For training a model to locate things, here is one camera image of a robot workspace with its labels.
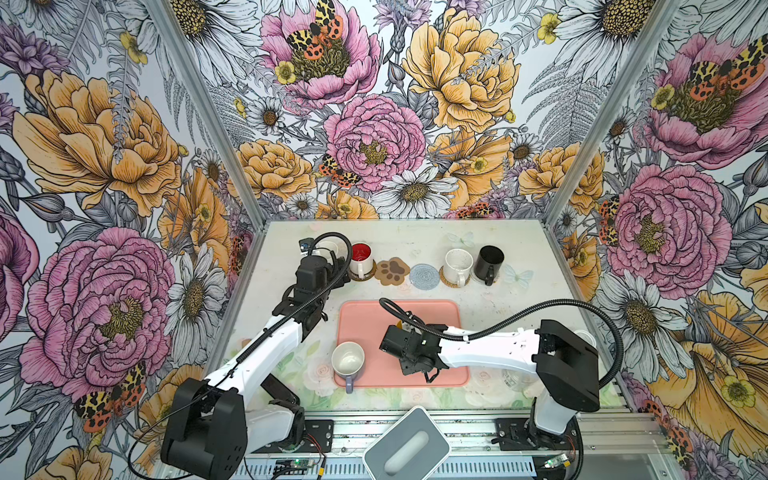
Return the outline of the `woven wicker round coaster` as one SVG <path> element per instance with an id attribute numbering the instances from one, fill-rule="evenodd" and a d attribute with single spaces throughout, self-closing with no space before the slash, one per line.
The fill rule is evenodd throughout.
<path id="1" fill-rule="evenodd" d="M 447 287 L 449 287 L 449 288 L 454 288 L 454 289 L 458 289 L 458 288 L 463 288 L 463 287 L 465 287 L 466 285 L 468 285 L 468 284 L 469 284 L 469 280 L 470 280 L 470 278 L 469 278 L 469 277 L 463 277 L 463 276 L 459 276 L 459 280 L 460 280 L 460 282 L 459 282 L 459 283 L 452 283 L 452 282 L 450 282 L 450 281 L 449 281 L 449 280 L 446 278 L 446 276 L 445 276 L 445 274 L 444 274 L 444 269 L 445 269 L 445 267 L 441 267 L 441 268 L 439 269 L 439 278 L 440 278 L 440 281 L 441 281 L 441 282 L 442 282 L 444 285 L 446 285 Z"/>

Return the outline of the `brown paw print coaster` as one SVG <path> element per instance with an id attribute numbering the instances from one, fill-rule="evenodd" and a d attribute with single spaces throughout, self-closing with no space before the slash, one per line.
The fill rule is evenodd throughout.
<path id="1" fill-rule="evenodd" d="M 399 286 L 405 282 L 410 271 L 411 268 L 402 259 L 392 257 L 376 264 L 374 278 L 383 286 Z"/>

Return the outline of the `black mug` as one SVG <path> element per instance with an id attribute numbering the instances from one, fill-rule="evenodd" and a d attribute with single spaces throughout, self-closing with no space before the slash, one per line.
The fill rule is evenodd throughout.
<path id="1" fill-rule="evenodd" d="M 484 285 L 492 286 L 500 275 L 504 260 L 500 248 L 493 245 L 481 247 L 474 265 L 474 277 Z"/>

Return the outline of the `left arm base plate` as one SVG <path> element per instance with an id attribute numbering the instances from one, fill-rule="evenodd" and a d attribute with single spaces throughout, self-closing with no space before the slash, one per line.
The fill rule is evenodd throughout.
<path id="1" fill-rule="evenodd" d="M 323 453 L 329 453 L 332 449 L 333 435 L 334 435 L 335 422 L 333 420 L 308 420 L 305 422 L 305 435 L 312 436 L 320 444 L 320 450 Z M 258 450 L 255 453 L 259 454 L 294 454 L 294 453 L 307 453 L 317 454 L 318 449 L 315 444 L 307 439 L 302 439 L 298 444 L 268 444 Z"/>

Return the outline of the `green circuit board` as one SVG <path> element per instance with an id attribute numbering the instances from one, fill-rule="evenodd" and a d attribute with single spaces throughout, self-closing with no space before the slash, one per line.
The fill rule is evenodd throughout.
<path id="1" fill-rule="evenodd" d="M 275 464 L 272 475 L 279 477 L 281 475 L 304 475 L 309 470 L 309 464 L 304 460 L 283 460 Z"/>

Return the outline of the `glossy brown round coaster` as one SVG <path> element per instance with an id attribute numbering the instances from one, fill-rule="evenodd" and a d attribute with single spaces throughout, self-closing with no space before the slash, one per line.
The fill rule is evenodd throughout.
<path id="1" fill-rule="evenodd" d="M 375 274 L 376 274 L 376 270 L 377 270 L 377 264 L 376 264 L 376 263 L 374 263 L 374 264 L 373 264 L 373 267 L 371 268 L 371 270 L 370 270 L 370 271 L 369 271 L 369 272 L 368 272 L 366 275 L 364 275 L 364 276 L 362 276 L 362 277 L 360 277 L 360 276 L 357 276 L 357 275 L 356 275 L 356 274 L 355 274 L 355 273 L 352 271 L 352 268 L 351 268 L 351 267 L 350 267 L 350 269 L 348 270 L 348 274 L 349 274 L 349 278 L 350 278 L 352 281 L 356 281 L 356 282 L 364 282 L 364 281 L 367 281 L 367 280 L 370 280 L 370 279 L 374 278 L 374 276 L 375 276 Z"/>

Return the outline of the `black rectangular remote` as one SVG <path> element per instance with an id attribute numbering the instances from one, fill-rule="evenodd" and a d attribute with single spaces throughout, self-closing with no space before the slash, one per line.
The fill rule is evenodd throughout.
<path id="1" fill-rule="evenodd" d="M 282 381 L 273 374 L 269 374 L 262 382 L 261 388 L 267 392 L 273 400 L 299 405 L 299 397 Z"/>

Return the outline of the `aluminium front rail frame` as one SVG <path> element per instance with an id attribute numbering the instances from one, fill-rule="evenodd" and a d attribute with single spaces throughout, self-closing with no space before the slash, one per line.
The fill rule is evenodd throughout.
<path id="1" fill-rule="evenodd" d="M 670 455 L 660 427 L 649 414 L 588 413 L 565 419 L 557 432 L 517 411 L 429 412 L 414 406 L 392 414 L 336 414 L 308 418 L 295 404 L 270 404 L 246 411 L 226 393 L 208 413 L 183 405 L 166 419 L 163 463 L 185 477 L 230 479 L 249 454 L 279 453 L 302 445 L 319 455 L 347 448 L 359 456 L 373 479 L 426 479 L 453 454 L 498 457 L 503 452 L 531 456 L 528 476 L 537 477 L 546 459 L 572 453 L 575 474 L 589 455 Z"/>

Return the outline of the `grey blue round coaster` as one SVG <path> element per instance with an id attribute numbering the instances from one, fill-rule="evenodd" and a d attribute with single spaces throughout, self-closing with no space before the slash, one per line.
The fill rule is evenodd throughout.
<path id="1" fill-rule="evenodd" d="M 432 265 L 421 263 L 411 268 L 409 281 L 419 290 L 430 291 L 440 284 L 440 274 Z"/>

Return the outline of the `white mug off tray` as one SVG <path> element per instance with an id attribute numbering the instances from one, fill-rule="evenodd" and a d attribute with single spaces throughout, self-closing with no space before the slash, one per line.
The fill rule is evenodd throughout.
<path id="1" fill-rule="evenodd" d="M 314 254 L 322 256 L 329 264 L 343 264 L 346 261 L 348 250 L 342 240 L 331 237 L 319 241 L 316 244 Z"/>

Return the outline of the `white mug purple handle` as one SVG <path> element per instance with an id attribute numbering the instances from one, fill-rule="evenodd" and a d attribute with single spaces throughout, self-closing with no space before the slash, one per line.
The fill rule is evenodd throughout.
<path id="1" fill-rule="evenodd" d="M 365 360 L 365 352 L 356 342 L 343 342 L 332 352 L 332 368 L 347 394 L 354 392 L 355 381 L 362 374 Z"/>

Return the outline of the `pink rectangular tray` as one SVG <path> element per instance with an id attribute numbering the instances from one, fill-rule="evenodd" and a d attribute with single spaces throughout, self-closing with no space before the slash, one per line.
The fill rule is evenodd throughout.
<path id="1" fill-rule="evenodd" d="M 399 300 L 404 310 L 429 324 L 461 326 L 459 307 L 451 300 Z M 397 319 L 387 313 L 376 300 L 348 301 L 340 308 L 337 342 L 359 344 L 365 354 L 362 375 L 356 388 L 417 388 L 429 384 L 421 373 L 404 375 L 399 360 L 379 349 L 387 328 Z"/>

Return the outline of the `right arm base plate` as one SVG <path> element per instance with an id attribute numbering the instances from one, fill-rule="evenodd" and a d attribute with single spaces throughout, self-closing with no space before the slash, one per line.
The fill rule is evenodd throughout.
<path id="1" fill-rule="evenodd" d="M 562 435 L 540 430 L 531 419 L 522 417 L 498 418 L 495 428 L 491 443 L 502 451 L 575 451 L 581 442 L 574 423 Z"/>

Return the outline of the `white mug red inside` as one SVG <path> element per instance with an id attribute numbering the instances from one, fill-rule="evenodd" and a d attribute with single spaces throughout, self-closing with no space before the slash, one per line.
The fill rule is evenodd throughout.
<path id="1" fill-rule="evenodd" d="M 366 243 L 355 243 L 352 245 L 350 267 L 357 276 L 366 275 L 374 264 L 372 248 Z"/>

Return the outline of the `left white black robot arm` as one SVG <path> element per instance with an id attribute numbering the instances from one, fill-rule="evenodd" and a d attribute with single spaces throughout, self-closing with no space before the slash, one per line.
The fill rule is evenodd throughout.
<path id="1" fill-rule="evenodd" d="M 352 244 L 338 232 L 309 242 L 289 286 L 260 334 L 204 379 L 176 390 L 160 449 L 184 478 L 231 478 L 244 457 L 268 445 L 300 445 L 305 410 L 273 372 L 328 316 L 332 290 L 349 281 Z"/>

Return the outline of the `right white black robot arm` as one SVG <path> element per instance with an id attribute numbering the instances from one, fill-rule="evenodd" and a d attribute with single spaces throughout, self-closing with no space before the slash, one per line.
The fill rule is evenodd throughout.
<path id="1" fill-rule="evenodd" d="M 574 299 L 540 302 L 480 331 L 428 324 L 395 301 L 380 306 L 397 319 L 387 328 L 381 351 L 398 359 L 404 375 L 423 375 L 432 383 L 448 369 L 489 367 L 534 375 L 544 387 L 528 420 L 498 431 L 495 443 L 513 450 L 554 449 L 580 445 L 577 415 L 599 410 L 600 390 L 619 373 L 624 342 L 615 321 L 596 306 Z M 588 311 L 607 326 L 615 353 L 605 374 L 599 372 L 597 349 L 556 320 L 544 319 L 535 329 L 508 331 L 508 326 L 539 311 L 572 306 Z"/>

